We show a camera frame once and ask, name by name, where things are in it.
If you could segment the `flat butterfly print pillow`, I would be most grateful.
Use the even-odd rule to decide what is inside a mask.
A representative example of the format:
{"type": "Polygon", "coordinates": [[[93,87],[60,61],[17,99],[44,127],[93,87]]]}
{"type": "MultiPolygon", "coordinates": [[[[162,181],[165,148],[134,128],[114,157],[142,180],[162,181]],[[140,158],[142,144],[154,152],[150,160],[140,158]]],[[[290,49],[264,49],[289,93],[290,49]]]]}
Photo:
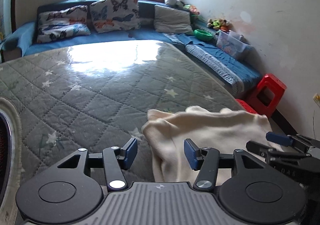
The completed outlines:
{"type": "Polygon", "coordinates": [[[37,43],[49,43],[76,36],[87,36],[88,6],[77,5],[60,11],[42,12],[37,18],[37,43]]]}

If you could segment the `round black induction cooktop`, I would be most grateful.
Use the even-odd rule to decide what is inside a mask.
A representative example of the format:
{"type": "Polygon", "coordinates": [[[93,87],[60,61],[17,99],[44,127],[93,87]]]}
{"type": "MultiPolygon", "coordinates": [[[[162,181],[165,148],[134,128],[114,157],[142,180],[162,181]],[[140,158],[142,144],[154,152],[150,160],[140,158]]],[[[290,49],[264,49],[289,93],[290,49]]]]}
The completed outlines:
{"type": "Polygon", "coordinates": [[[0,116],[0,200],[4,202],[4,196],[8,185],[11,166],[11,130],[7,118],[0,116]]]}

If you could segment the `plain grey cushion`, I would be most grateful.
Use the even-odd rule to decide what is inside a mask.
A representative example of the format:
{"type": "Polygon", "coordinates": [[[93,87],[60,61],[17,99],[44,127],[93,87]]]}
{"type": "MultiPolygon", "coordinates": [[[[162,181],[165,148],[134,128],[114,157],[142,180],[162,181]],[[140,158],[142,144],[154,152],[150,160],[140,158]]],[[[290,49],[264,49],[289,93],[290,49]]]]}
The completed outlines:
{"type": "Polygon", "coordinates": [[[190,14],[161,5],[155,5],[154,28],[160,33],[193,34],[190,14]]]}

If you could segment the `colourful plush toys pile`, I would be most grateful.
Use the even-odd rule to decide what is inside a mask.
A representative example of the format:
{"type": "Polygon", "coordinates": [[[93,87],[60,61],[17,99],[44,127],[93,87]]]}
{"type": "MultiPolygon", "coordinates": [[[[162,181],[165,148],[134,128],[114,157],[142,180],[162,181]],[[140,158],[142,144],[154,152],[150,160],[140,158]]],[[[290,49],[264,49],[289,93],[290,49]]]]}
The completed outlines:
{"type": "Polygon", "coordinates": [[[225,19],[212,20],[209,19],[207,22],[207,28],[214,29],[215,31],[229,32],[230,22],[225,19]]]}

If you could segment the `blue corner sofa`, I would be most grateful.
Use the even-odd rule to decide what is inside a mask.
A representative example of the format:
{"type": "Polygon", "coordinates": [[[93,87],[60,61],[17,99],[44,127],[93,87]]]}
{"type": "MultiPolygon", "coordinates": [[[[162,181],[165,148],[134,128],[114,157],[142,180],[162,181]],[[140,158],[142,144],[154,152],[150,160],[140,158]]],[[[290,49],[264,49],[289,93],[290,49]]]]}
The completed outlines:
{"type": "Polygon", "coordinates": [[[112,31],[97,33],[91,22],[88,22],[89,35],[60,38],[49,43],[37,43],[37,21],[27,22],[5,38],[2,46],[2,60],[9,61],[25,55],[31,55],[55,48],[79,44],[129,41],[157,40],[170,43],[191,56],[196,62],[205,64],[213,71],[234,96],[242,95],[254,88],[261,80],[261,74],[248,65],[218,49],[215,41],[200,41],[186,34],[159,33],[153,27],[156,2],[139,0],[141,27],[130,31],[112,31]]]}

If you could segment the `cream knit garment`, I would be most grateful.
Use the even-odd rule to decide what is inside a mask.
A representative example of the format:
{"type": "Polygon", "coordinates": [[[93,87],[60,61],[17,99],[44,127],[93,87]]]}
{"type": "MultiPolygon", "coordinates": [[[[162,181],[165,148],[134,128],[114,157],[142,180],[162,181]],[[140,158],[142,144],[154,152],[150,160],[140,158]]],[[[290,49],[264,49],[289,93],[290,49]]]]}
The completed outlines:
{"type": "Polygon", "coordinates": [[[244,110],[223,108],[210,112],[190,106],[177,113],[150,109],[147,115],[142,133],[152,151],[156,182],[195,182],[198,173],[190,168],[183,149],[184,140],[188,138],[199,148],[211,147],[227,154],[245,149],[250,140],[282,150],[265,138],[272,130],[268,118],[244,110]]]}

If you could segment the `green plastic bowl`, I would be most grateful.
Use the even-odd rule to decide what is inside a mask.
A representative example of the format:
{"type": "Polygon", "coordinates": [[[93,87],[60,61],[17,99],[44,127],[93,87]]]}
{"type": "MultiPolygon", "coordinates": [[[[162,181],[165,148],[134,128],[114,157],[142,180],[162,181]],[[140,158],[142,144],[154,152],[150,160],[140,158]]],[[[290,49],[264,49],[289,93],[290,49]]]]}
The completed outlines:
{"type": "Polygon", "coordinates": [[[195,37],[203,42],[210,42],[213,40],[213,35],[211,33],[208,33],[207,31],[196,29],[194,30],[195,37]]]}

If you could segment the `upright butterfly print pillow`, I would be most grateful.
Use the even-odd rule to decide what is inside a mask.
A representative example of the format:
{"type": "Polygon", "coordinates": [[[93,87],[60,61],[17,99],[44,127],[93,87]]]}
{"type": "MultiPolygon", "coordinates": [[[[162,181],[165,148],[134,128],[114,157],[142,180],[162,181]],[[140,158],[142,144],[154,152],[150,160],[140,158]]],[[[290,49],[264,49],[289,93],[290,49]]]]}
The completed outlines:
{"type": "Polygon", "coordinates": [[[138,0],[100,0],[89,6],[98,33],[140,28],[138,0]]]}

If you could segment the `clear plastic storage box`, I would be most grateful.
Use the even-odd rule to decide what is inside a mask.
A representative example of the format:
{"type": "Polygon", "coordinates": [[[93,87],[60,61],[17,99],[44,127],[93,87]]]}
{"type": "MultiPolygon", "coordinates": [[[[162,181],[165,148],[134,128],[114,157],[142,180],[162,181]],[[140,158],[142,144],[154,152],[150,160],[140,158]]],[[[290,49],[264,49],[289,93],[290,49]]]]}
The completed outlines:
{"type": "Polygon", "coordinates": [[[238,61],[243,60],[253,50],[251,45],[238,40],[224,31],[219,31],[216,46],[238,61]]]}

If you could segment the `red plastic stool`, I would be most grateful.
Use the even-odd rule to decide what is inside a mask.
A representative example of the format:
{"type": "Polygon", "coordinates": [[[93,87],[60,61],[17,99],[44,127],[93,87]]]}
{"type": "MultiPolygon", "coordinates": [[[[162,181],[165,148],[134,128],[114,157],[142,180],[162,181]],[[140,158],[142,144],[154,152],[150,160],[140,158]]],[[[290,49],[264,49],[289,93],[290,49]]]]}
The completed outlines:
{"type": "Polygon", "coordinates": [[[245,98],[246,103],[257,113],[272,116],[283,97],[287,86],[275,75],[268,73],[245,98]]]}
{"type": "Polygon", "coordinates": [[[236,99],[236,101],[244,108],[245,111],[252,114],[257,114],[257,112],[252,107],[250,107],[250,105],[247,104],[245,101],[241,99],[236,99]]]}

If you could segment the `black white plush toy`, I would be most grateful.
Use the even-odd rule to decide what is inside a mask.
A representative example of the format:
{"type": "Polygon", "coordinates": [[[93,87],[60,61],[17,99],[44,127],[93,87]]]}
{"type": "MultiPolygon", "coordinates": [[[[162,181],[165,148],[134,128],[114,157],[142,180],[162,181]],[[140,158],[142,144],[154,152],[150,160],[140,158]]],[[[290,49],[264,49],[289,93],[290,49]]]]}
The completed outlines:
{"type": "Polygon", "coordinates": [[[183,8],[185,6],[185,3],[181,0],[164,0],[164,3],[175,8],[183,8]]]}

